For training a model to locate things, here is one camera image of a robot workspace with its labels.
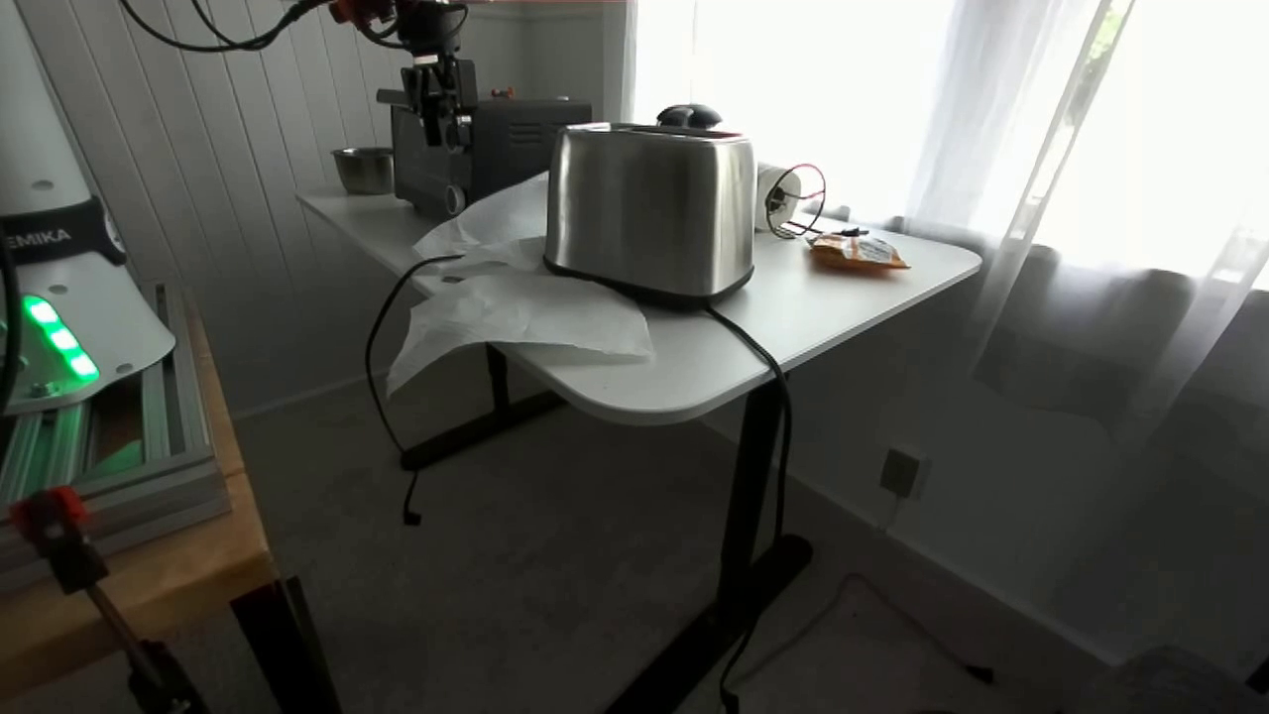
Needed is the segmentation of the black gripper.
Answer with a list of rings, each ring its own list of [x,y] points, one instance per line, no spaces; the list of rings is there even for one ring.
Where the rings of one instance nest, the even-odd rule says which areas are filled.
[[[476,110],[476,62],[452,53],[415,54],[406,73],[406,98],[427,147],[466,147]]]

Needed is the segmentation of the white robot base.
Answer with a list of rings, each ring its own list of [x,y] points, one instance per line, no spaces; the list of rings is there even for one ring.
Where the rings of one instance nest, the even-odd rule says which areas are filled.
[[[78,166],[15,0],[0,0],[0,233],[19,312],[8,413],[78,404],[176,349]]]

